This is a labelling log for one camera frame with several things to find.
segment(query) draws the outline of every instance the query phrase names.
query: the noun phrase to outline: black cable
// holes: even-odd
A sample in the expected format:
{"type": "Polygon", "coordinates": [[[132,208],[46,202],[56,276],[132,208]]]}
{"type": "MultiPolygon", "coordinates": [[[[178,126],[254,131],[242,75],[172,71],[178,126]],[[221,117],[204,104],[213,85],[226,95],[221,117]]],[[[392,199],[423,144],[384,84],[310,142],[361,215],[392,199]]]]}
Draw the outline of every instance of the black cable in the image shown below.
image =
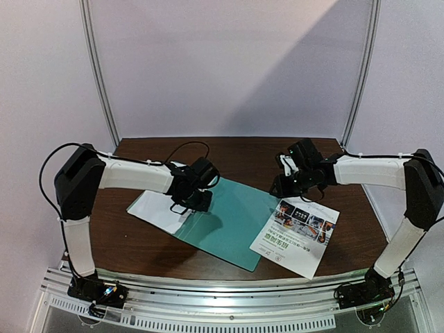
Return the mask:
{"type": "Polygon", "coordinates": [[[205,154],[205,158],[208,157],[208,155],[210,154],[210,146],[208,146],[208,144],[206,144],[203,141],[189,141],[189,142],[185,142],[184,144],[181,144],[180,146],[176,147],[176,149],[174,149],[171,154],[169,154],[169,156],[165,159],[165,161],[163,161],[162,164],[166,164],[170,158],[173,157],[174,154],[176,154],[182,147],[187,146],[189,144],[202,144],[203,146],[207,147],[207,152],[205,154]]]}
{"type": "Polygon", "coordinates": [[[403,290],[403,289],[404,289],[404,285],[401,286],[400,293],[398,294],[397,298],[395,299],[395,302],[393,302],[393,304],[390,305],[390,307],[389,307],[387,310],[385,310],[384,313],[386,313],[388,310],[390,310],[392,307],[394,307],[396,303],[398,303],[398,301],[399,301],[400,298],[401,298],[402,290],[403,290]]]}
{"type": "Polygon", "coordinates": [[[205,189],[212,189],[213,187],[215,187],[216,185],[218,185],[220,179],[221,179],[221,175],[220,175],[220,174],[217,174],[216,182],[215,182],[214,184],[208,185],[205,189]]]}
{"type": "Polygon", "coordinates": [[[299,196],[300,197],[300,199],[302,200],[302,201],[304,201],[305,203],[318,203],[319,201],[321,201],[322,199],[324,199],[324,196],[325,196],[325,192],[324,191],[322,191],[321,189],[318,189],[319,190],[319,192],[321,193],[321,197],[319,198],[319,199],[316,199],[316,200],[308,200],[308,199],[306,199],[302,194],[299,196]]]}

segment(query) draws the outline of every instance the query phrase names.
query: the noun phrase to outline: white tube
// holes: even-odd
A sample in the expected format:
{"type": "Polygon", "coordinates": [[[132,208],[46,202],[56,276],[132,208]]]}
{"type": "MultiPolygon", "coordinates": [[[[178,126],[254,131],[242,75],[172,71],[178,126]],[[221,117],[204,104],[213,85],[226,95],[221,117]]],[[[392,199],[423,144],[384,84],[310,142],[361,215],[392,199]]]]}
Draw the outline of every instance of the white tube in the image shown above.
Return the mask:
{"type": "Polygon", "coordinates": [[[166,193],[173,182],[167,166],[154,166],[135,162],[99,158],[106,163],[99,189],[143,189],[166,193]]]}
{"type": "Polygon", "coordinates": [[[404,163],[408,158],[358,158],[343,156],[334,164],[338,184],[367,184],[405,190],[404,163]]]}
{"type": "Polygon", "coordinates": [[[384,252],[379,256],[375,262],[375,271],[383,278],[389,278],[396,271],[396,269],[409,256],[416,244],[422,239],[425,231],[413,224],[405,217],[401,226],[393,236],[390,243],[388,243],[384,252]]]}
{"type": "Polygon", "coordinates": [[[69,251],[69,258],[76,272],[85,277],[95,272],[89,240],[89,216],[81,220],[67,220],[63,223],[69,251]]]}

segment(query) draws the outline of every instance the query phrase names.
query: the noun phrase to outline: wooden table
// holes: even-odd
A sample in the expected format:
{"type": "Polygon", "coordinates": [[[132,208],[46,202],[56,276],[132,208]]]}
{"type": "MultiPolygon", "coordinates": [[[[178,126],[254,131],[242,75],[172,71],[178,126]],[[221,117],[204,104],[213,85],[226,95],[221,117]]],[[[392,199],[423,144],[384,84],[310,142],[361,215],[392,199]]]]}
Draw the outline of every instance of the wooden table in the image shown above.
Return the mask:
{"type": "MultiPolygon", "coordinates": [[[[224,178],[268,191],[280,172],[275,155],[287,152],[298,138],[204,137],[123,139],[117,155],[164,160],[179,144],[201,140],[211,147],[209,159],[224,178]]],[[[313,139],[328,156],[341,152],[335,139],[313,139]]],[[[191,164],[205,147],[190,145],[174,159],[191,164]]],[[[208,255],[128,213],[141,194],[130,189],[100,190],[91,221],[92,252],[97,267],[122,273],[204,280],[263,280],[294,278],[297,274],[261,258],[250,273],[208,255]]],[[[360,185],[328,187],[322,205],[340,211],[337,227],[316,272],[320,275],[367,268],[386,246],[382,229],[360,185]]]]}

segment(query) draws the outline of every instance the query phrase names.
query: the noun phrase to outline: teal plastic folder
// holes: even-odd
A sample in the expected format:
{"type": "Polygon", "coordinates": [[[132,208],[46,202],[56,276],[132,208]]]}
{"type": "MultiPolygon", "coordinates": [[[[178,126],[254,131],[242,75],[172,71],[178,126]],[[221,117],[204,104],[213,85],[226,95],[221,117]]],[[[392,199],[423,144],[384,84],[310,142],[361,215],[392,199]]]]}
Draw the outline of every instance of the teal plastic folder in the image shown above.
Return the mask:
{"type": "Polygon", "coordinates": [[[260,255],[250,250],[279,200],[264,191],[221,178],[207,213],[195,212],[174,234],[205,252],[250,272],[260,255]]]}

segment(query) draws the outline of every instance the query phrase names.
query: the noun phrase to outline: white robotic arm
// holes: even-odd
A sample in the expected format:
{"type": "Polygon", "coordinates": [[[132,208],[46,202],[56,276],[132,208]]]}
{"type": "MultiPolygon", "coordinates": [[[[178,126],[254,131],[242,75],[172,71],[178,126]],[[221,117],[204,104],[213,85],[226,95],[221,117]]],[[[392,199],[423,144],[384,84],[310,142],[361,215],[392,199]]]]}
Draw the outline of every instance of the white robotic arm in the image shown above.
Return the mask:
{"type": "Polygon", "coordinates": [[[270,193],[280,198],[301,196],[312,187],[323,191],[327,186],[349,184],[406,191],[407,210],[400,227],[368,270],[363,284],[338,288],[339,305],[354,307],[393,293],[390,277],[438,221],[444,203],[443,181],[429,152],[419,149],[413,155],[397,157],[344,153],[323,158],[310,139],[303,139],[289,147],[289,155],[279,154],[276,160],[284,174],[275,178],[270,193]]]}
{"type": "Polygon", "coordinates": [[[68,294],[82,300],[121,307],[127,288],[98,279],[92,259],[89,218],[98,189],[126,188],[155,191],[171,196],[175,205],[206,212],[211,203],[210,183],[219,172],[203,157],[191,166],[129,160],[95,151],[89,144],[79,148],[55,177],[62,231],[73,271],[68,294]]]}

